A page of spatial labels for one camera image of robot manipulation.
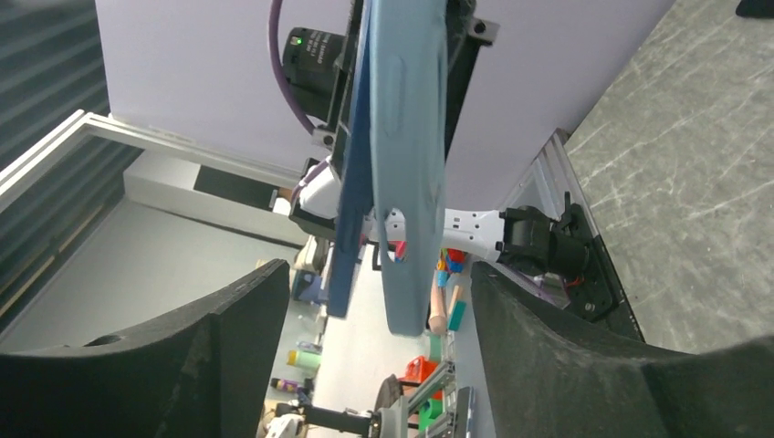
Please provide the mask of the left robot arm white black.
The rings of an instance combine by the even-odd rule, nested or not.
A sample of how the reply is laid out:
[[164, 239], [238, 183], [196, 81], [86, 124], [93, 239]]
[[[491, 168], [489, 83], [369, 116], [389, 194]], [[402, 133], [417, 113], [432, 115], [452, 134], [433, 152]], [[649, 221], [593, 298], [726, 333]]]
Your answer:
[[[445, 148], [449, 150], [463, 108], [478, 52], [494, 40], [494, 27], [474, 16], [473, 1], [446, 1], [447, 58]], [[365, 38], [369, 2], [354, 1], [347, 32], [331, 34], [295, 27], [274, 67], [281, 68], [287, 91], [306, 118], [322, 121], [317, 130], [331, 154], [308, 161], [304, 176], [290, 195], [291, 219], [308, 233], [332, 240], [339, 218], [341, 174], [348, 165], [350, 109], [360, 44]], [[578, 204], [565, 202], [558, 219], [538, 208], [519, 206], [504, 211], [473, 212], [449, 209], [441, 247], [510, 266], [524, 274], [546, 273], [581, 277], [591, 265], [591, 238]]]

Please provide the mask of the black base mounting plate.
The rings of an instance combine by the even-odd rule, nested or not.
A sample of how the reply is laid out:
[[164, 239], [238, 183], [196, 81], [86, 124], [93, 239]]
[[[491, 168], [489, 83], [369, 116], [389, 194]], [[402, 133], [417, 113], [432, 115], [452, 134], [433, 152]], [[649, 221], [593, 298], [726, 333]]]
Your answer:
[[499, 213], [498, 263], [527, 278], [555, 278], [562, 309], [635, 341], [644, 336], [557, 129]]

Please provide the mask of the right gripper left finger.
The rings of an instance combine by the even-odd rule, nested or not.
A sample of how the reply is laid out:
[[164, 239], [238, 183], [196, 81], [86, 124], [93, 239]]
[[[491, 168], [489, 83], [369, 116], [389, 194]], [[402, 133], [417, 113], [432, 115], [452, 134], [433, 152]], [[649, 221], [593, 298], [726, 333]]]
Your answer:
[[288, 263], [83, 346], [1, 357], [4, 437], [253, 437], [288, 309]]

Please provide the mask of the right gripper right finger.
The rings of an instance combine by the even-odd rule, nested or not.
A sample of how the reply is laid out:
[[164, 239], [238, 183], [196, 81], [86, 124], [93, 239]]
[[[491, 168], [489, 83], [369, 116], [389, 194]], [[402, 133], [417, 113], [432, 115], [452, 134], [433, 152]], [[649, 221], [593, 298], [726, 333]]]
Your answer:
[[495, 437], [770, 437], [773, 340], [701, 354], [614, 334], [486, 263], [472, 304]]

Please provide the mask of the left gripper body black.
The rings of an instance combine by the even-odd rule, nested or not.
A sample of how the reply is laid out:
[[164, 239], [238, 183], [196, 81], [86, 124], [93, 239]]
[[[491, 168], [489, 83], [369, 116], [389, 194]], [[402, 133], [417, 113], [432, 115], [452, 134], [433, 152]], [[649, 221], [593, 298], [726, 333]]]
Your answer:
[[[329, 98], [326, 130], [332, 135], [333, 167], [343, 172], [346, 141], [349, 138], [350, 102], [353, 95], [360, 32], [366, 28], [367, 1], [351, 3], [344, 46], [334, 62], [335, 82]], [[448, 1], [446, 3], [446, 30], [448, 46], [448, 79], [446, 94], [445, 152], [449, 153], [464, 105], [465, 95], [474, 72], [481, 47], [492, 46], [500, 24], [475, 16], [475, 1]]]

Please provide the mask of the black phone on table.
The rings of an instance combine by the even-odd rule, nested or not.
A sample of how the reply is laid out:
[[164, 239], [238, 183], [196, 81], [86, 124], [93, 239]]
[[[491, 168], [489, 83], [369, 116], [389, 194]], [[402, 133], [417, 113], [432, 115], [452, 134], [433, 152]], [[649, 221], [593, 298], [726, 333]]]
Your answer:
[[735, 14], [742, 18], [773, 19], [774, 0], [740, 0]]

